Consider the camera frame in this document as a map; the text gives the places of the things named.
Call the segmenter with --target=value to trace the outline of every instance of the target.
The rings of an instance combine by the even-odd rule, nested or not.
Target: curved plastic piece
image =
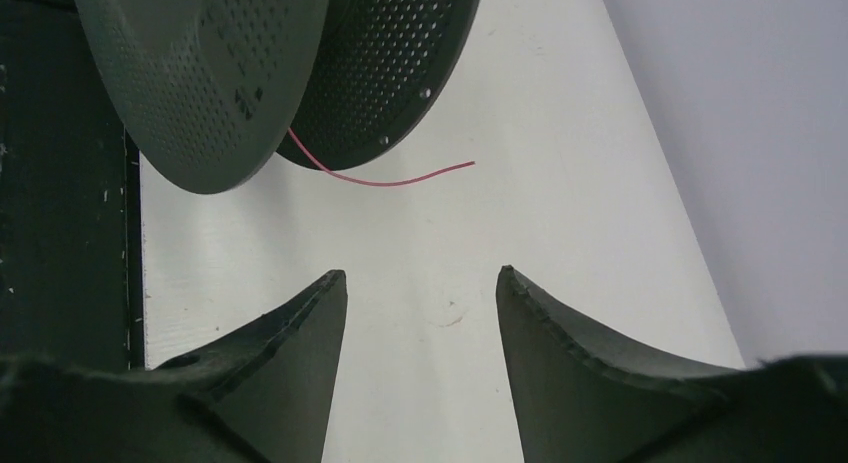
[[[239,185],[294,118],[329,0],[75,0],[118,114],[165,178]]]
[[[497,301],[527,463],[848,461],[848,358],[706,365],[630,339],[509,267]]]
[[[295,134],[331,170],[394,147],[447,83],[479,1],[333,0]],[[290,136],[278,152],[315,168]]]
[[[320,463],[344,273],[153,371],[0,358],[0,461]]]

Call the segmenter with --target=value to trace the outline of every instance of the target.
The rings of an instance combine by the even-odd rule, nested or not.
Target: white wall
[[[507,263],[639,340],[741,364],[601,0],[483,0],[431,113],[351,174],[397,180],[467,159],[478,166],[386,190],[275,157],[212,197],[144,166],[148,364],[343,268],[324,461],[520,462],[494,299]]]
[[[749,363],[848,351],[848,0],[604,0]]]

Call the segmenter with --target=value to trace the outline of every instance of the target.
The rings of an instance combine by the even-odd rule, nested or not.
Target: hole pattern
[[[96,6],[86,14],[99,16],[103,31],[87,37],[98,40],[92,46],[113,48],[98,59],[98,69],[112,93],[122,95],[113,103],[133,138],[144,142],[145,154],[166,174],[219,167],[247,135],[230,118],[201,61],[196,25],[187,25],[165,54],[151,55],[123,27],[110,24],[121,21],[119,5],[97,0]]]
[[[394,143],[383,135],[412,99],[422,99],[455,1],[353,2],[348,21],[322,43],[292,123],[320,161],[331,168],[353,166],[342,162],[351,152],[374,145],[382,152]],[[290,137],[280,151],[311,166]]]
[[[286,24],[287,17],[299,0],[189,3],[201,9],[207,1],[214,1],[229,18],[231,41],[242,45],[247,64],[255,70],[257,93],[265,88],[263,82],[285,76],[280,72],[286,43],[292,39],[289,31],[298,31]],[[77,3],[86,30],[93,29],[86,36],[98,49],[98,69],[110,93],[120,95],[113,99],[116,110],[160,172],[177,184],[207,186],[222,178],[235,185],[255,169],[249,166],[263,153],[259,146],[271,147],[275,142],[258,141],[244,127],[230,91],[225,95],[213,80],[198,40],[198,29],[205,22],[203,11],[185,25],[167,51],[154,54],[136,41],[118,0]]]
[[[224,13],[235,23],[238,41],[245,45],[251,57],[267,81],[271,81],[285,44],[291,39],[285,22],[291,8],[299,0],[220,0]]]

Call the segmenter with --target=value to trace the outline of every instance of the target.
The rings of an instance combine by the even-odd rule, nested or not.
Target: dark green object
[[[152,371],[0,357],[0,461],[320,463],[344,274]]]
[[[332,170],[384,154],[448,81],[480,0],[331,0],[324,40],[292,128]],[[290,136],[278,152],[314,168]]]
[[[848,461],[848,358],[705,365],[627,338],[512,268],[497,300],[527,463]]]
[[[48,3],[0,0],[0,354],[121,371],[143,364],[138,179],[79,18]]]
[[[136,145],[196,193],[253,176],[288,129],[329,0],[75,0]]]

